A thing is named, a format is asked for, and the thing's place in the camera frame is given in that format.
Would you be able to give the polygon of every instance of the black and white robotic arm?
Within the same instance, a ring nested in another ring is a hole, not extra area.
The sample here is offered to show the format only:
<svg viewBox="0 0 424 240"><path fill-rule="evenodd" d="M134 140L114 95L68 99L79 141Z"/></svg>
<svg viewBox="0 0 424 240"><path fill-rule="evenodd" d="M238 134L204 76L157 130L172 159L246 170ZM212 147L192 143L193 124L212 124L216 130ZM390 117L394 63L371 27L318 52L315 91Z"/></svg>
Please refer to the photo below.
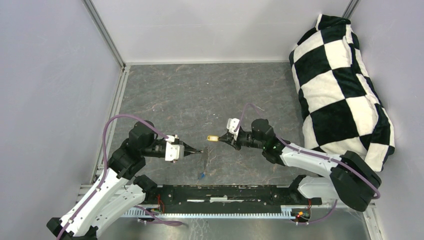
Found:
<svg viewBox="0 0 424 240"><path fill-rule="evenodd" d="M138 122L127 138L108 160L103 172L84 197L61 218L54 217L47 227L57 237L62 231L63 240L94 240L116 219L137 204L142 203L150 189L157 187L147 176L135 178L124 193L111 201L112 196L126 185L146 165L145 157L165 158L167 162L182 160L184 156L201 153L177 135L158 140L155 133ZM99 182L104 179L101 188ZM80 209L73 220L75 212Z"/></svg>
<svg viewBox="0 0 424 240"><path fill-rule="evenodd" d="M382 181L354 152L344 155L327 154L305 149L279 138L266 119L256 119L252 131L244 131L237 118L228 119L227 133L208 136L212 142L224 142L236 150L242 146L262 149L262 155L272 164L308 170L322 177L305 176L298 191L307 199L327 198L344 202L348 207L365 211L374 199Z"/></svg>

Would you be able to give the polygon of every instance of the marble surface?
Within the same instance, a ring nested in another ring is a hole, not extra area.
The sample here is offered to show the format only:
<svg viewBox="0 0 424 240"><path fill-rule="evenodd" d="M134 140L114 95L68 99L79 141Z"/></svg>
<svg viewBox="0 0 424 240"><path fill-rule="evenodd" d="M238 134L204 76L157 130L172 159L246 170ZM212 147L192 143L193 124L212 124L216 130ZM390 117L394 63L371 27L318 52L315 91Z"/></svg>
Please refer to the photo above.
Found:
<svg viewBox="0 0 424 240"><path fill-rule="evenodd" d="M140 171L157 184L290 184L303 169L271 164L260 149L240 151L208 135L226 132L228 118L240 118L245 103L260 107L276 133L303 146L302 117L289 63L214 63L131 66L120 113L137 115L163 133L197 149L208 147L206 175L201 155L177 163L146 158ZM246 111L243 129L259 118ZM128 137L135 121L119 119L111 150Z"/></svg>

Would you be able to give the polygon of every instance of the yellow object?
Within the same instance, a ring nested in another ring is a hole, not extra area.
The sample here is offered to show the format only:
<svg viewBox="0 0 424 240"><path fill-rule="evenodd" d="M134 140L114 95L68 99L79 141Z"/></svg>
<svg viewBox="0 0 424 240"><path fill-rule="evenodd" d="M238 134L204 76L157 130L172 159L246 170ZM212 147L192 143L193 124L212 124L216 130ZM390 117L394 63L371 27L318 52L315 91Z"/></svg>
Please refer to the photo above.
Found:
<svg viewBox="0 0 424 240"><path fill-rule="evenodd" d="M220 137L219 136L214 136L214 135L209 135L209 136L207 136L207 140L209 141L209 142L218 142L218 140L220 139Z"/></svg>

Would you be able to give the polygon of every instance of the checkered blanket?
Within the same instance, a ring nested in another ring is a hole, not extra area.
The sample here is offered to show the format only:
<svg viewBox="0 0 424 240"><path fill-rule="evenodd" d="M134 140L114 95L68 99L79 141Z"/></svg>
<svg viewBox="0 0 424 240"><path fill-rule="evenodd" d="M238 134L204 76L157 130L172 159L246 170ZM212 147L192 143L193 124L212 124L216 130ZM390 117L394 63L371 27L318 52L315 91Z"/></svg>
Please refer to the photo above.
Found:
<svg viewBox="0 0 424 240"><path fill-rule="evenodd" d="M321 14L289 60L305 147L334 154L353 151L380 172L395 151L393 125L359 49L348 19Z"/></svg>

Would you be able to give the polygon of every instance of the white wall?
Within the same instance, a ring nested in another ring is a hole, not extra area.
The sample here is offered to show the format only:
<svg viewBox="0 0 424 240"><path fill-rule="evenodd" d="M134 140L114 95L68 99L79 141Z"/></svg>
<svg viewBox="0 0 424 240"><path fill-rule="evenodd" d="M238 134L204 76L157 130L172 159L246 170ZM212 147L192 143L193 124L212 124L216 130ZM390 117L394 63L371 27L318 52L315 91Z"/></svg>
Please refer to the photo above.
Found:
<svg viewBox="0 0 424 240"><path fill-rule="evenodd" d="M0 239L55 239L95 162L120 68L80 0L0 3Z"/></svg>
<svg viewBox="0 0 424 240"><path fill-rule="evenodd" d="M349 0L94 0L126 62L288 60L319 13Z"/></svg>
<svg viewBox="0 0 424 240"><path fill-rule="evenodd" d="M424 2L363 0L352 16L363 60L395 131L377 209L387 240L423 239Z"/></svg>

